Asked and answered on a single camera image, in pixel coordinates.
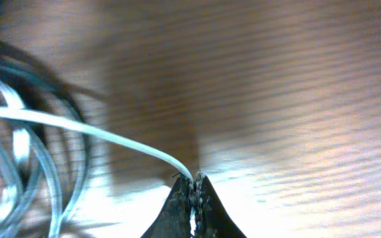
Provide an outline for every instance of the brown wood grain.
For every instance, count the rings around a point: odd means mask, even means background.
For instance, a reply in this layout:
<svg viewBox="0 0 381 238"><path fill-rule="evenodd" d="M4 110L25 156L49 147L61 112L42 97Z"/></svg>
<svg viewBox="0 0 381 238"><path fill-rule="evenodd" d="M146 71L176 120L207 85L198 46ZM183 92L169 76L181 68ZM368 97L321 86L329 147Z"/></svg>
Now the brown wood grain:
<svg viewBox="0 0 381 238"><path fill-rule="evenodd" d="M206 172L248 237L381 237L381 1L11 1L0 39L71 85L91 124ZM138 237L174 168L93 153L65 230Z"/></svg>

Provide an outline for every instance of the wooden surface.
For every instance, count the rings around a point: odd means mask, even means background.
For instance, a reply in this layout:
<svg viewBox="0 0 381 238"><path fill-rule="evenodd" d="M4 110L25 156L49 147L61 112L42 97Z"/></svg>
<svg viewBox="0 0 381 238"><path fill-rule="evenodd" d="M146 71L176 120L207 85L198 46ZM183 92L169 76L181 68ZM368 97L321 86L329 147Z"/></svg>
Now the wooden surface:
<svg viewBox="0 0 381 238"><path fill-rule="evenodd" d="M11 1L0 39L69 83L91 124L206 172L248 237L381 237L381 1ZM63 237L139 237L176 171L93 153Z"/></svg>

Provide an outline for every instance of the cable bundle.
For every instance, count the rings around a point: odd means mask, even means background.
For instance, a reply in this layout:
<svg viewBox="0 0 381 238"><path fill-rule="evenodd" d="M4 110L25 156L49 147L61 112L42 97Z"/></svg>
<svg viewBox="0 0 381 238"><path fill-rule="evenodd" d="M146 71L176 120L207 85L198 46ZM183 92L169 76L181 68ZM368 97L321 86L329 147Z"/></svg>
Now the cable bundle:
<svg viewBox="0 0 381 238"><path fill-rule="evenodd" d="M174 157L142 143L106 132L86 124L80 108L63 85L43 70L43 66L24 52L0 42L0 118L8 121L13 131L13 157L0 142L0 171L7 184L0 202L0 237L15 237L21 220L39 189L38 183L45 176L50 191L52 218L48 237L58 237L63 222L68 221L83 194L89 173L91 142L89 135L129 147L162 159L192 180L189 170ZM68 109L74 120L43 112L39 97L30 89L44 91L57 97ZM81 132L84 163L79 169L72 195L66 207L62 204L62 188L55 163L46 148L42 125L55 126ZM32 158L37 166L25 167Z"/></svg>

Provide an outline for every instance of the wooden table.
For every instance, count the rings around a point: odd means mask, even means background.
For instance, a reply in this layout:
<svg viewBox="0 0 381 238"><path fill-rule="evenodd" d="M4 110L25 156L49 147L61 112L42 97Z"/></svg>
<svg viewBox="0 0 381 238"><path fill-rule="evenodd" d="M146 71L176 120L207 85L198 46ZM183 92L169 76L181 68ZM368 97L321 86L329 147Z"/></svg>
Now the wooden table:
<svg viewBox="0 0 381 238"><path fill-rule="evenodd" d="M207 173L248 237L381 237L381 1L11 1L0 39L91 124ZM94 143L62 237L139 237L176 170ZM25 227L49 219L34 208Z"/></svg>

